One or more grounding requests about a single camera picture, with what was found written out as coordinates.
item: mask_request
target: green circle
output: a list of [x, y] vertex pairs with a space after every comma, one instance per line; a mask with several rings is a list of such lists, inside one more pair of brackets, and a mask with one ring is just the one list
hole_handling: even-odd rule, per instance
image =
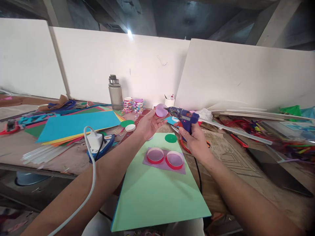
[[167, 134], [165, 136], [165, 140], [169, 143], [176, 143], [177, 142], [177, 137], [173, 134]]
[[126, 128], [127, 125], [133, 125], [134, 123], [135, 123], [135, 122], [132, 121], [132, 120], [126, 120], [126, 121], [122, 121], [122, 122], [120, 123], [120, 126]]

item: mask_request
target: hot glue gun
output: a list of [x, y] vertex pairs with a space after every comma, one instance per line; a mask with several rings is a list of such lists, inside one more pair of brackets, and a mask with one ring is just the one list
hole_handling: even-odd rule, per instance
[[169, 107], [164, 108], [169, 112], [171, 116], [176, 117], [180, 120], [180, 127], [183, 127], [189, 134], [191, 134], [191, 124], [195, 124], [198, 122], [199, 114], [197, 113], [190, 113], [188, 110], [184, 110], [183, 108], [177, 107]]

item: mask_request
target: purple paper circle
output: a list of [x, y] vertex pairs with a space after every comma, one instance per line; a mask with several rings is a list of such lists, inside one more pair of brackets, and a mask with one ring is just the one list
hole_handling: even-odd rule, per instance
[[141, 102], [143, 102], [143, 99], [135, 99], [135, 102], [141, 103]]
[[163, 103], [157, 104], [157, 106], [155, 107], [156, 115], [161, 118], [165, 117], [168, 114], [168, 111], [164, 109], [166, 107], [167, 106]]

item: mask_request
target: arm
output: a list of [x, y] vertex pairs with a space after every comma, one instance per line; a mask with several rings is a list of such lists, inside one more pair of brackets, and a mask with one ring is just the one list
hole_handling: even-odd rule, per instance
[[[94, 191], [85, 206], [57, 235], [81, 235], [88, 222], [120, 184], [126, 170], [145, 141], [167, 121], [155, 110], [144, 116], [134, 133], [96, 162]], [[73, 180], [29, 225], [25, 235], [48, 235], [61, 225], [86, 199], [92, 185], [92, 166]]]
[[305, 235], [289, 218], [248, 183], [215, 158], [206, 145], [203, 131], [192, 124], [190, 135], [179, 132], [187, 140], [191, 153], [211, 174], [229, 209], [249, 235]]

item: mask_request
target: hand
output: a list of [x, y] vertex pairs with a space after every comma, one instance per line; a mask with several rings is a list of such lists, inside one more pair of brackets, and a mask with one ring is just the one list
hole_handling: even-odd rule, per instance
[[135, 133], [144, 138], [145, 141], [149, 140], [162, 125], [167, 123], [166, 119], [170, 114], [167, 114], [164, 118], [158, 118], [155, 115], [155, 110], [152, 109], [146, 114], [140, 121], [135, 130]]
[[212, 153], [207, 145], [206, 138], [203, 134], [202, 129], [198, 125], [198, 123], [191, 124], [191, 135], [183, 128], [179, 128], [179, 136], [182, 140], [183, 137], [187, 141], [188, 148], [201, 163], [204, 163], [208, 158], [212, 157]]

